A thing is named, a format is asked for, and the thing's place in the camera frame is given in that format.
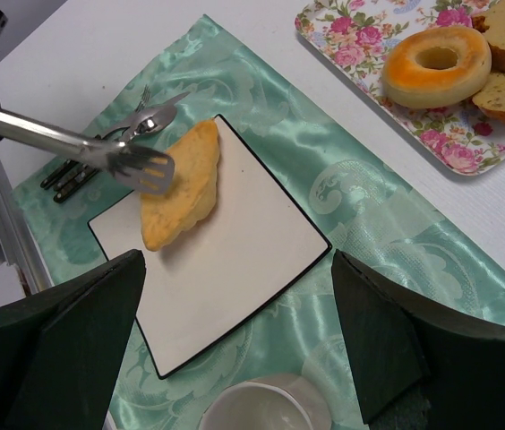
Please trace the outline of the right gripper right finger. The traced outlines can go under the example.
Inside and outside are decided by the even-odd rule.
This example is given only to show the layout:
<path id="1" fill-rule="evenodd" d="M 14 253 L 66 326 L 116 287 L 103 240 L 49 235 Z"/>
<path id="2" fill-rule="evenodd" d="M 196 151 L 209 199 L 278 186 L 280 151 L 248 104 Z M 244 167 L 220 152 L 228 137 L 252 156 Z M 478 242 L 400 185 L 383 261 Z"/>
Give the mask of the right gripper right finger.
<path id="1" fill-rule="evenodd" d="M 344 252 L 331 265 L 362 419 L 371 429 L 505 429 L 505 326 L 461 313 Z"/>

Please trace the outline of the metal serving tongs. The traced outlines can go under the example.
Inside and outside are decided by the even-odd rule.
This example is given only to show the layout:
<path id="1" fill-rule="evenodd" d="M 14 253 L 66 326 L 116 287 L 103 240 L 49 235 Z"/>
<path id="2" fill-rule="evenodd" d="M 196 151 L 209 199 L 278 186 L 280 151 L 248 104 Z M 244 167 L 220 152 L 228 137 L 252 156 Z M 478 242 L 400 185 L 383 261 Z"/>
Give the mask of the metal serving tongs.
<path id="1" fill-rule="evenodd" d="M 105 171 L 141 193 L 165 194 L 173 182 L 173 158 L 132 141 L 85 136 L 1 108 L 0 136 Z"/>

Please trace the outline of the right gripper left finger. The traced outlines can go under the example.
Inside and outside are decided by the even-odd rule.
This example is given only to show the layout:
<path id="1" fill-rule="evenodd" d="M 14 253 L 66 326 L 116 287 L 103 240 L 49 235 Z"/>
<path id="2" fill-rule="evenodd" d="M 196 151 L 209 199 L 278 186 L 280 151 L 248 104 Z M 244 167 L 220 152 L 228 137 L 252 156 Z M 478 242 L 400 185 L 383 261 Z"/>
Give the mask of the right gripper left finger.
<path id="1" fill-rule="evenodd" d="M 0 429 L 102 428 L 145 275 L 130 250 L 0 307 Z"/>

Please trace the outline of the long yellow bread loaf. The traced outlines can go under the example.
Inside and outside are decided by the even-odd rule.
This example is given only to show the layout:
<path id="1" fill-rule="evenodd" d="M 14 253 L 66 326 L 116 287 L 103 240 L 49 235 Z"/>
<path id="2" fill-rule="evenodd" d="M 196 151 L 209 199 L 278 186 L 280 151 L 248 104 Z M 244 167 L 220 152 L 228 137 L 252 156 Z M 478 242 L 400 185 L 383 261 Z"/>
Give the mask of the long yellow bread loaf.
<path id="1" fill-rule="evenodd" d="M 167 154 L 175 162 L 171 187 L 163 195 L 140 196 L 141 237 L 152 252 L 171 244 L 216 205 L 220 147 L 215 121 L 196 124 Z"/>

